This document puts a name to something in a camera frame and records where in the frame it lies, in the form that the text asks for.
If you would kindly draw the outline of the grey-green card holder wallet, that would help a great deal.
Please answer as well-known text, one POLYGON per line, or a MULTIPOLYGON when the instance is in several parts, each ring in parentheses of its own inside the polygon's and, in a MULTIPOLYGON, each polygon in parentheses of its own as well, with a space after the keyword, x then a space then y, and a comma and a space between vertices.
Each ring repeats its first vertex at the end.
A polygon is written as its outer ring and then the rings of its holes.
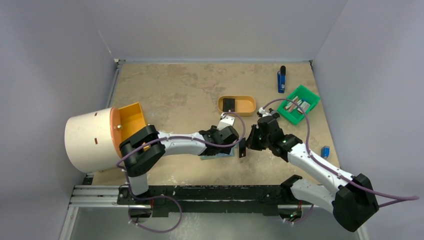
POLYGON ((210 159, 218 159, 218 158, 227 158, 227 157, 234 157, 235 154, 235 147, 233 147, 228 154, 226 153, 218 153, 216 155, 201 155, 199 158, 201 160, 210 160, 210 159))

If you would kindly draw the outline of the black credit card stack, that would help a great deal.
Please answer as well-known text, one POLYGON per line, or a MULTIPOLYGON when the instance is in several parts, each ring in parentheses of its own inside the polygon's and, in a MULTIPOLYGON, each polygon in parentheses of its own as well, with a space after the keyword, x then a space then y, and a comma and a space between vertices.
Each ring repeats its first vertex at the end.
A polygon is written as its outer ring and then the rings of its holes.
POLYGON ((223 100, 222 100, 222 111, 223 112, 235 112, 236 111, 236 100, 234 98, 223 98, 223 100))

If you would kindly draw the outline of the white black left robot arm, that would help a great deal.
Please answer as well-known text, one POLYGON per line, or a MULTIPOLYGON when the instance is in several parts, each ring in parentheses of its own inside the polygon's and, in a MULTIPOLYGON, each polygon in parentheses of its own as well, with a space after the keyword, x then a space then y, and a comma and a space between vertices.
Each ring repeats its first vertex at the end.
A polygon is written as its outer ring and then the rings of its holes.
POLYGON ((130 199, 138 205, 148 201, 147 173, 160 158, 229 154, 238 140, 239 134, 231 125, 222 129, 212 125, 208 130, 180 135, 158 131, 154 125, 143 127, 119 145, 130 199))

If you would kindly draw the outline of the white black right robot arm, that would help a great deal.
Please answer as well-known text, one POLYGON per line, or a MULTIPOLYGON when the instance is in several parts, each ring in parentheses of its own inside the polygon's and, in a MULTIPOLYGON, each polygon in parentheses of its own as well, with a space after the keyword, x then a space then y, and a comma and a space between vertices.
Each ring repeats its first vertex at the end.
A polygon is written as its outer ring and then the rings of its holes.
POLYGON ((270 150, 309 174, 318 184, 293 175, 283 182, 280 196, 288 204, 296 200, 309 202, 332 213, 347 231, 355 232, 378 210, 379 205, 370 179, 364 174, 352 175, 309 150, 293 134, 284 134, 277 118, 259 114, 247 139, 250 150, 270 150))

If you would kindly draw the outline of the green plastic bin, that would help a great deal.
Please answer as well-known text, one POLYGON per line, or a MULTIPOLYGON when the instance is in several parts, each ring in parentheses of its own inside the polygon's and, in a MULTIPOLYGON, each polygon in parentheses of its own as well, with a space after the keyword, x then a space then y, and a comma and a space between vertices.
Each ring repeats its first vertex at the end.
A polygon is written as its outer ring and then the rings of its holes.
MULTIPOLYGON (((306 114, 308 114, 311 110, 313 110, 316 105, 320 101, 320 97, 313 93, 311 90, 309 90, 307 87, 303 85, 299 85, 293 92, 291 92, 287 99, 292 100, 295 96, 298 96, 298 100, 301 100, 299 105, 302 103, 302 99, 307 100, 307 102, 310 104, 309 109, 307 110, 306 114)), ((301 122, 305 116, 303 114, 300 114, 297 111, 297 108, 294 109, 292 112, 288 112, 284 109, 284 107, 289 103, 289 101, 283 101, 280 106, 277 109, 277 112, 284 118, 286 118, 290 123, 297 125, 299 122, 301 122)))

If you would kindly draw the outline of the tan oval tray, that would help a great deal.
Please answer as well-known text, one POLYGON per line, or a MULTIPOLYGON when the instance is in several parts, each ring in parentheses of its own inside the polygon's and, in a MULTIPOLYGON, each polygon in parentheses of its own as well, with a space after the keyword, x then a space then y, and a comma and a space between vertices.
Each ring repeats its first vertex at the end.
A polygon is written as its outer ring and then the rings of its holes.
POLYGON ((218 101, 218 109, 223 112, 223 98, 234 98, 235 99, 235 112, 241 117, 252 116, 257 111, 256 100, 252 96, 248 95, 224 95, 221 96, 218 101))

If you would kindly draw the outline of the orange pencil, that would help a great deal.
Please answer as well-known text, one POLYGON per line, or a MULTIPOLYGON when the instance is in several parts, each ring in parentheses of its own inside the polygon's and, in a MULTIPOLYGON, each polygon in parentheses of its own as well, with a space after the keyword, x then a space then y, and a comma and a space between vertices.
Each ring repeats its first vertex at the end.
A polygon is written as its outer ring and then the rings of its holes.
POLYGON ((299 103, 301 103, 302 101, 301 101, 301 100, 299 100, 299 99, 297 99, 295 102, 296 102, 296 104, 291 103, 291 105, 287 108, 287 111, 288 111, 289 113, 291 113, 293 110, 295 110, 295 109, 297 108, 297 105, 298 105, 299 103))

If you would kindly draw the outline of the white red staple box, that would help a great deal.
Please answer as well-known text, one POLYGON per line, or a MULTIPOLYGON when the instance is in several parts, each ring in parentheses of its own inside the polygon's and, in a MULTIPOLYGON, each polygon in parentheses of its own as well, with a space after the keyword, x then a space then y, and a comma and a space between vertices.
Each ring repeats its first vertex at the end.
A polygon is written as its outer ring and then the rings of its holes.
POLYGON ((297 108, 297 111, 300 114, 306 113, 307 110, 310 108, 310 104, 307 101, 302 101, 302 103, 299 105, 299 107, 297 108))

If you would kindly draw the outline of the small blue object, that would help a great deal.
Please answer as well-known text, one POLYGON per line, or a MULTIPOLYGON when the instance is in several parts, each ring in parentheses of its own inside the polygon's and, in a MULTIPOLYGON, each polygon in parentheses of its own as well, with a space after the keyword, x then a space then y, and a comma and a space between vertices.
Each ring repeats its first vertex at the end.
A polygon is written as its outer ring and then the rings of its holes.
POLYGON ((330 155, 330 147, 329 146, 323 146, 321 148, 321 151, 320 151, 320 156, 323 159, 327 159, 329 157, 329 155, 330 155))

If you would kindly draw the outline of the yellow drawer box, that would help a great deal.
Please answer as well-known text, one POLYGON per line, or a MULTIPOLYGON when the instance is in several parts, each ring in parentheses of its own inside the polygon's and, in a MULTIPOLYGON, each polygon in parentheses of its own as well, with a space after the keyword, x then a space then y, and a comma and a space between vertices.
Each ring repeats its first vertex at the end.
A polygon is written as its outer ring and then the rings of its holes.
POLYGON ((142 106, 139 102, 121 107, 118 109, 121 123, 121 140, 124 141, 130 136, 148 125, 142 106))

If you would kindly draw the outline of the white cylinder container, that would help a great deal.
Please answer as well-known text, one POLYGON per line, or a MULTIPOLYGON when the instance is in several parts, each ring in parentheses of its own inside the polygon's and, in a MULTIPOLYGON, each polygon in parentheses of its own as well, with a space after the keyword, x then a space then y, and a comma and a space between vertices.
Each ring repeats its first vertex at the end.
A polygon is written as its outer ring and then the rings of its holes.
POLYGON ((64 144, 72 165, 83 173, 112 169, 122 155, 120 112, 110 107, 68 119, 64 144))

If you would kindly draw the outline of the black aluminium base frame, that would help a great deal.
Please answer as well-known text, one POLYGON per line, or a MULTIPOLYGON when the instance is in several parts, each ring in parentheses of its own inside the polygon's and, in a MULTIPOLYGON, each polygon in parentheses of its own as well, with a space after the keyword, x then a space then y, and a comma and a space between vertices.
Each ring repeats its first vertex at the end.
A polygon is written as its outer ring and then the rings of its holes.
POLYGON ((75 207, 122 207, 151 210, 153 217, 170 213, 258 213, 264 216, 298 217, 301 204, 314 204, 336 217, 353 217, 360 205, 359 190, 336 185, 331 194, 293 175, 280 185, 151 185, 134 198, 127 186, 77 186, 70 203, 75 207))

